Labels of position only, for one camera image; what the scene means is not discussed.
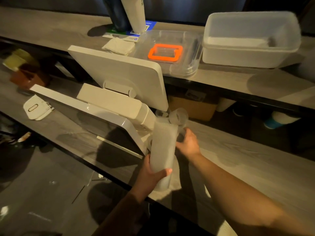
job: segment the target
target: orange silicone ring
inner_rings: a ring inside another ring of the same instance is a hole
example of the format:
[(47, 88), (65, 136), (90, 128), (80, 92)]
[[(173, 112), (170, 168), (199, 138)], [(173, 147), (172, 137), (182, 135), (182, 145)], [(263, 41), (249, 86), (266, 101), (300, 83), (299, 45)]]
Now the orange silicone ring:
[[(158, 55), (153, 55), (156, 53), (158, 47), (164, 47), (164, 48), (170, 48), (170, 49), (175, 49), (174, 50), (174, 57), (167, 57), (167, 56), (158, 56)], [(170, 61), (170, 62), (175, 62), (179, 59), (181, 53), (183, 52), (183, 47), (182, 46), (177, 46), (177, 45), (168, 45), (168, 44), (155, 44), (153, 48), (150, 50), (148, 54), (149, 59), (153, 60), (162, 60), (162, 61)]]

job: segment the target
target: white bottle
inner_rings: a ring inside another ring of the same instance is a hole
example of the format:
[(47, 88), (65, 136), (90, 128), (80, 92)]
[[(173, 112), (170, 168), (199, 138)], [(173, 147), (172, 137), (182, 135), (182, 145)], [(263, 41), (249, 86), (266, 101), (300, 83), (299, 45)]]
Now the white bottle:
[(132, 30), (141, 33), (146, 30), (143, 0), (121, 0)]

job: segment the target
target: black bottle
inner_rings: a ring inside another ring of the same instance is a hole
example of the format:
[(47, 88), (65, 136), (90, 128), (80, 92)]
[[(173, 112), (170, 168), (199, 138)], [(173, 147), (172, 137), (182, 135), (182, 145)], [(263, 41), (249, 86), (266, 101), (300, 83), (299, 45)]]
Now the black bottle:
[(103, 3), (116, 31), (125, 32), (132, 30), (121, 0), (103, 0)]

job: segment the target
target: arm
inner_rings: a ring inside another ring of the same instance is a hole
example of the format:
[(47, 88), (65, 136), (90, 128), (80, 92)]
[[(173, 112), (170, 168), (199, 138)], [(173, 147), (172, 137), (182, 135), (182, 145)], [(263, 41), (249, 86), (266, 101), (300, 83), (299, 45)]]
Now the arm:
[(190, 129), (176, 146), (202, 175), (211, 199), (239, 236), (309, 235), (270, 198), (205, 158)]
[(171, 172), (172, 169), (164, 169), (153, 173), (150, 168), (150, 155), (147, 155), (132, 189), (116, 205), (92, 236), (130, 235), (140, 204), (154, 190), (160, 179)]

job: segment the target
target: hand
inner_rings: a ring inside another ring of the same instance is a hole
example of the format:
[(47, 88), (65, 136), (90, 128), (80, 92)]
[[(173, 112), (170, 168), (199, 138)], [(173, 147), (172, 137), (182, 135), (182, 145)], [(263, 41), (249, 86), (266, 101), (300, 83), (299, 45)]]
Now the hand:
[(186, 134), (182, 143), (176, 142), (176, 147), (183, 153), (188, 160), (194, 156), (201, 155), (196, 135), (189, 129), (185, 128)]
[(154, 173), (150, 167), (150, 154), (146, 155), (136, 183), (129, 191), (141, 203), (154, 190), (157, 183), (172, 173), (171, 168)]

